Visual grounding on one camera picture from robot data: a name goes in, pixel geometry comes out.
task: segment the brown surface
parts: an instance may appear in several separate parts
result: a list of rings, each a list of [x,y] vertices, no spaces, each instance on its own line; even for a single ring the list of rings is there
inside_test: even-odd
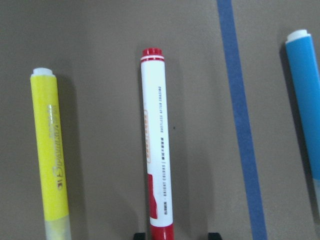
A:
[[[320,53],[320,2],[235,0],[233,8],[269,239],[314,240],[282,44],[306,28]],[[45,239],[36,67],[58,78],[73,239],[146,231],[139,58],[147,47],[166,58],[176,239],[252,239],[216,2],[110,0],[0,2],[1,240]]]

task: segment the translucent marker base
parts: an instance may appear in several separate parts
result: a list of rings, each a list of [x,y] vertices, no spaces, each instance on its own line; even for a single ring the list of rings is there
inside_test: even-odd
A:
[[[69,215],[54,221],[45,221],[46,240],[71,240]]]

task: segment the red marker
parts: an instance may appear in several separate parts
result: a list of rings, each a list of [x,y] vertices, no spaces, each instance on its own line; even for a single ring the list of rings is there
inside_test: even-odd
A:
[[[140,60],[151,239],[174,240],[165,58],[147,48]]]

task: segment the yellow highlighter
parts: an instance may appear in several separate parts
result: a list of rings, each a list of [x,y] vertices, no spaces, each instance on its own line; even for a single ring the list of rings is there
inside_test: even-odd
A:
[[[47,68],[30,78],[47,240],[71,240],[57,79]]]

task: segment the blue tape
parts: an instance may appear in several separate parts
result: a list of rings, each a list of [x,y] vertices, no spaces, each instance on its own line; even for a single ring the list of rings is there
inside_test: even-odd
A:
[[[217,0],[225,63],[253,240],[267,240],[254,144],[231,0]]]

